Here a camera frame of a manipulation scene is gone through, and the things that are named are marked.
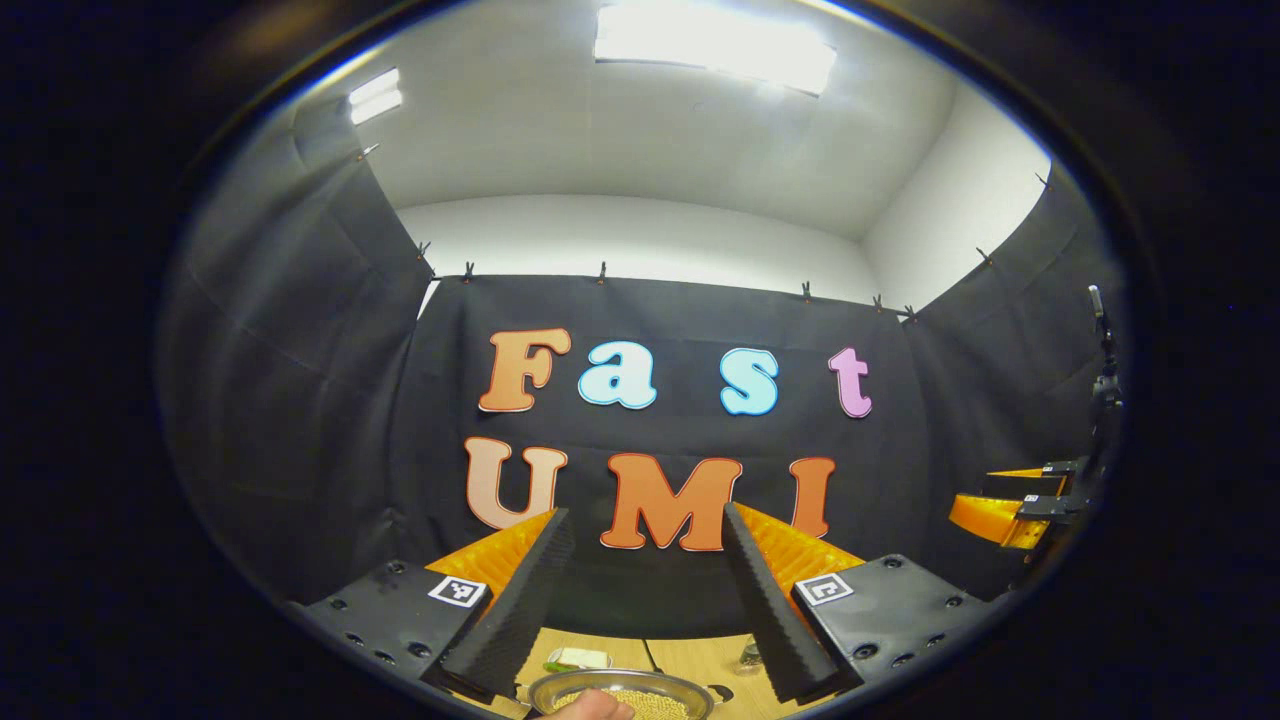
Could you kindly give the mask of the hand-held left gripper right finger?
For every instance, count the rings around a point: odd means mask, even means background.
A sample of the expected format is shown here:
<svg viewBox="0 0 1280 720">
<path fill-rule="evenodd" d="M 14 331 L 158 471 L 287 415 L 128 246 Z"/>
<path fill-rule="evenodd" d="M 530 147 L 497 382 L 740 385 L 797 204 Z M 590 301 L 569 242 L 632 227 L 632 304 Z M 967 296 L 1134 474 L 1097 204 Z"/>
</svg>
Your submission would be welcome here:
<svg viewBox="0 0 1280 720">
<path fill-rule="evenodd" d="M 722 546 L 777 700 L 867 691 L 937 664 L 1000 610 L 901 553 L 860 560 L 730 502 Z"/>
</svg>

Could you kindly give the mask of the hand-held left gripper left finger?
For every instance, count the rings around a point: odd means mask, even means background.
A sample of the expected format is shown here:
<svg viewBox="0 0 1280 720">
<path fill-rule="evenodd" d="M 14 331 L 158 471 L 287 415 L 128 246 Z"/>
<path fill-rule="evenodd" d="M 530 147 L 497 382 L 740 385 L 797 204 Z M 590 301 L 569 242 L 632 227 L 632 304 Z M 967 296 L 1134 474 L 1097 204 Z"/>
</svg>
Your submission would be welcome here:
<svg viewBox="0 0 1280 720">
<path fill-rule="evenodd" d="M 291 619 L 416 700 L 488 705 L 515 696 L 573 550 L 570 511 L 554 509 L 429 566 L 387 561 Z"/>
</svg>

